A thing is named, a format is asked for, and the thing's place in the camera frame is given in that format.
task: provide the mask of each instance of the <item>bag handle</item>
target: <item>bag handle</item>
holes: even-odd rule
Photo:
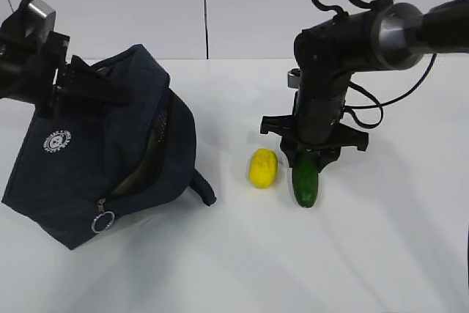
[[[205,205],[210,206],[216,202],[217,197],[215,197],[212,186],[210,186],[208,181],[195,169],[189,187],[197,192]]]

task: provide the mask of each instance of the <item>black bracket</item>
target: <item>black bracket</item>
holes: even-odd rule
[[[263,135],[273,132],[282,137],[280,149],[287,156],[289,167],[293,166],[299,152],[315,152],[319,171],[339,159],[342,147],[357,147],[364,152],[369,142],[368,133],[338,123],[326,143],[307,144],[296,136],[292,115],[263,117],[260,132]]]

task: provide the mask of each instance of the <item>yellow lemon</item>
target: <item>yellow lemon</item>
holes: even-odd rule
[[[257,188],[268,188],[277,175],[277,156],[272,150],[261,148],[251,159],[249,179]]]

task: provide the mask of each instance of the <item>navy blue bag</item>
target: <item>navy blue bag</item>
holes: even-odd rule
[[[133,102],[102,119],[34,114],[2,200],[70,249],[188,186],[206,205],[216,201],[194,169],[193,116],[168,73],[142,45],[93,67],[128,86]]]

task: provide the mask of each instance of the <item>metal ring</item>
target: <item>metal ring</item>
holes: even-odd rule
[[[111,215],[111,220],[108,222],[108,224],[106,225],[106,227],[102,230],[96,230],[96,223],[97,221],[102,217],[102,216],[105,216],[106,214],[110,214]],[[95,233],[95,234],[99,234],[100,232],[103,232],[103,231],[106,231],[107,229],[109,229],[112,224],[114,224],[114,219],[116,218],[116,215],[114,214],[114,212],[111,212],[110,210],[104,212],[104,213],[101,213],[100,215],[98,215],[92,222],[91,224],[91,230]]]

